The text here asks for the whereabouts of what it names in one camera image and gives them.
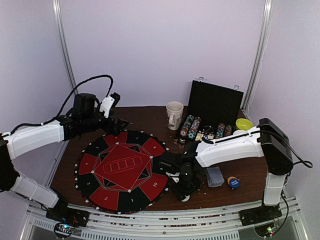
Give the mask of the blue small blind button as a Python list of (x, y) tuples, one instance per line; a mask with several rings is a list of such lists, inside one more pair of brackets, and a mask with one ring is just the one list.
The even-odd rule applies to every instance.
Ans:
[(232, 190), (235, 190), (240, 186), (240, 180), (234, 176), (230, 176), (227, 178), (227, 184)]

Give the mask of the white dealer button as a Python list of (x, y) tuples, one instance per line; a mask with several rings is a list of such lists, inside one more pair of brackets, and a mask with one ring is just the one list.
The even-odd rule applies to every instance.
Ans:
[(187, 202), (190, 199), (190, 195), (186, 195), (181, 201)]

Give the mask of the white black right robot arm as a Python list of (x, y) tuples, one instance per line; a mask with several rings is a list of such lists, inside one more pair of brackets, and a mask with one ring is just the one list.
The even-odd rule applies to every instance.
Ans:
[(171, 178), (177, 198), (186, 202), (200, 186), (197, 172), (213, 165), (245, 158), (264, 157), (268, 172), (262, 206), (256, 210), (259, 220), (268, 220), (280, 203), (285, 179), (293, 169), (288, 136), (270, 119), (262, 118), (257, 126), (242, 134), (189, 142), (184, 152), (164, 152), (156, 157), (158, 166)]

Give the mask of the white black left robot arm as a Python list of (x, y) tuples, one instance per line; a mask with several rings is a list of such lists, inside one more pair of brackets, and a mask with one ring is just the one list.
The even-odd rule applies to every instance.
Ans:
[(47, 208), (61, 222), (72, 218), (72, 211), (50, 188), (38, 184), (33, 179), (17, 171), (12, 163), (17, 157), (35, 149), (69, 141), (98, 129), (117, 136), (128, 121), (115, 120), (112, 109), (118, 104), (121, 96), (114, 92), (96, 104), (96, 96), (89, 93), (77, 94), (73, 107), (66, 115), (58, 115), (48, 123), (28, 124), (22, 129), (1, 134), (0, 136), (0, 189), (12, 191), (29, 200), (38, 202)]

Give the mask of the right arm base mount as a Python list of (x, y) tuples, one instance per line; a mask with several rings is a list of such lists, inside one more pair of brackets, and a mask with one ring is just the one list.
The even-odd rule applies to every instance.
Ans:
[(280, 205), (267, 206), (261, 205), (250, 209), (239, 211), (239, 218), (242, 226), (255, 225), (258, 223), (271, 221), (274, 217), (281, 217)]

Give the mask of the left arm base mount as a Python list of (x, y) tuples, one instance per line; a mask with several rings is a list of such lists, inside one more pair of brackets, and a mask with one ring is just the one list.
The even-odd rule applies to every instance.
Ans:
[(86, 227), (90, 213), (85, 210), (68, 207), (68, 202), (60, 199), (53, 208), (46, 210), (45, 216), (48, 219), (59, 221), (73, 227)]

